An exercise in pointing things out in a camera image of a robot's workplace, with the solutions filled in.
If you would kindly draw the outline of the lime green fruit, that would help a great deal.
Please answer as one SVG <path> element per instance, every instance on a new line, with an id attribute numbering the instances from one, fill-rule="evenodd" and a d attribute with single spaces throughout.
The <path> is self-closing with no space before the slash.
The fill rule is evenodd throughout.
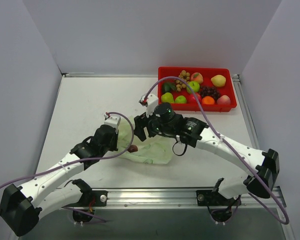
<path id="1" fill-rule="evenodd" d="M 174 102 L 176 104 L 186 104 L 187 103 L 187 98 L 184 95 L 179 95 L 175 98 Z"/>

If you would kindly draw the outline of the dark red plum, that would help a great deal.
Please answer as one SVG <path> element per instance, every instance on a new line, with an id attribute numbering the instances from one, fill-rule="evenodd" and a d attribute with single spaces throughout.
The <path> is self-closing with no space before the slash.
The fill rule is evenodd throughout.
<path id="1" fill-rule="evenodd" d="M 128 149 L 128 152 L 129 153 L 134 153 L 134 152 L 137 152 L 138 151 L 138 147 L 134 144 L 132 144 L 129 149 Z"/>

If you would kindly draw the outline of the pale green plastic bag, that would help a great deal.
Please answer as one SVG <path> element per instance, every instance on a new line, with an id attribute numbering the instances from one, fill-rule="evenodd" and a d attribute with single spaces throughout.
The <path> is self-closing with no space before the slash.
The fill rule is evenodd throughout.
<path id="1" fill-rule="evenodd" d="M 168 138 L 155 136 L 145 141 L 140 141 L 137 136 L 132 138 L 131 126 L 134 126 L 134 120 L 129 117 L 131 124 L 122 119 L 118 127 L 118 152 L 122 153 L 119 157 L 135 163 L 165 165 L 173 158 L 172 142 Z M 131 145 L 138 147 L 137 152 L 128 152 Z"/>

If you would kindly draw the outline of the red apple from bag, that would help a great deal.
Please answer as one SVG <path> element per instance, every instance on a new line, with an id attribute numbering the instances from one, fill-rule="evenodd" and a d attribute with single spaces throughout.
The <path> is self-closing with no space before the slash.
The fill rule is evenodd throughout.
<path id="1" fill-rule="evenodd" d="M 199 101 L 199 103 L 202 102 L 202 97 L 199 93 L 195 93 L 195 94 L 190 94 L 188 99 L 187 99 L 187 103 L 188 104 L 197 104 L 197 100 Z"/>

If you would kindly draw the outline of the orange fruit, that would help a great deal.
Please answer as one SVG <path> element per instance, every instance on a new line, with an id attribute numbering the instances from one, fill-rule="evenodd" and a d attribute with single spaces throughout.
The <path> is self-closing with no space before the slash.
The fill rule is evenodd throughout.
<path id="1" fill-rule="evenodd" d="M 214 105 L 215 104 L 215 99 L 211 96 L 205 96 L 202 98 L 201 103 L 203 105 Z"/>

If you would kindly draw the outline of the dark red grape bunch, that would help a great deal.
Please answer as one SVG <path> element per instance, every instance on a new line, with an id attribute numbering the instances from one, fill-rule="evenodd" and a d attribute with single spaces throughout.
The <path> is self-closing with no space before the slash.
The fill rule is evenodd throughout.
<path id="1" fill-rule="evenodd" d="M 215 101 L 221 97 L 220 92 L 215 86 L 202 86 L 200 88 L 199 94 L 202 98 L 212 97 Z"/>

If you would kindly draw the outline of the pink peach from bag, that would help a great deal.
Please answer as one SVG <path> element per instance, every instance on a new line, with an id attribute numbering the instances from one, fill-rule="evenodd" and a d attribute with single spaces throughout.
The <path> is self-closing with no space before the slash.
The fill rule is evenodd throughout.
<path id="1" fill-rule="evenodd" d="M 217 99 L 217 104 L 218 105 L 230 105 L 231 104 L 231 99 L 228 95 L 222 95 Z"/>

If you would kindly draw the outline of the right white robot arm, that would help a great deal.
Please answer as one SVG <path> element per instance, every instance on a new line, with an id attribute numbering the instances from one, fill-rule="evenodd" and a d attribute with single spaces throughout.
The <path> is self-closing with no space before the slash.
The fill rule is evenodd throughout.
<path id="1" fill-rule="evenodd" d="M 140 141 L 155 136 L 171 138 L 192 148 L 208 151 L 246 172 L 233 179 L 220 178 L 212 191 L 212 200 L 222 205 L 229 199 L 253 194 L 269 199 L 280 172 L 279 154 L 243 145 L 216 132 L 207 123 L 175 113 L 169 103 L 161 103 L 152 114 L 134 118 L 134 135 Z"/>

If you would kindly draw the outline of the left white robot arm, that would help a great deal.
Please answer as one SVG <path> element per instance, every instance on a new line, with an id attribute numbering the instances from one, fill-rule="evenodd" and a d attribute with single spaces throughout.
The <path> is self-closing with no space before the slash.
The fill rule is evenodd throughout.
<path id="1" fill-rule="evenodd" d="M 82 179 L 60 189 L 59 186 L 99 162 L 108 151 L 117 151 L 118 127 L 102 124 L 65 155 L 47 173 L 20 186 L 9 184 L 0 201 L 0 216 L 16 236 L 30 232 L 44 215 L 77 203 L 86 206 L 95 200 L 92 188 Z"/>

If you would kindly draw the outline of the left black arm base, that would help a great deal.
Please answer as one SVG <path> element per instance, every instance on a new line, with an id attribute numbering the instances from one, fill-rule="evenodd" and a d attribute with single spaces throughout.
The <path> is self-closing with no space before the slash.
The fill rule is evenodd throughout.
<path id="1" fill-rule="evenodd" d="M 75 203 L 71 203 L 71 208 L 83 208 L 81 212 L 72 210 L 72 219 L 76 223 L 92 224 L 93 220 L 96 223 L 105 223 L 106 220 L 97 217 L 94 207 L 105 207 L 107 205 L 108 192 L 106 190 L 93 190 L 82 179 L 75 179 L 71 185 L 79 187 L 81 196 Z"/>

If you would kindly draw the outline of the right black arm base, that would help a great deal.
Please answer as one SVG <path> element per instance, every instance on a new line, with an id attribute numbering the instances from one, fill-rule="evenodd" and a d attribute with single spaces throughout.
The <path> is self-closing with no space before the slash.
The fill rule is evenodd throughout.
<path id="1" fill-rule="evenodd" d="M 199 207 L 207 207 L 208 213 L 216 225 L 225 226 L 238 211 L 241 196 L 225 198 L 219 193 L 224 178 L 219 178 L 212 189 L 196 190 L 196 201 Z"/>

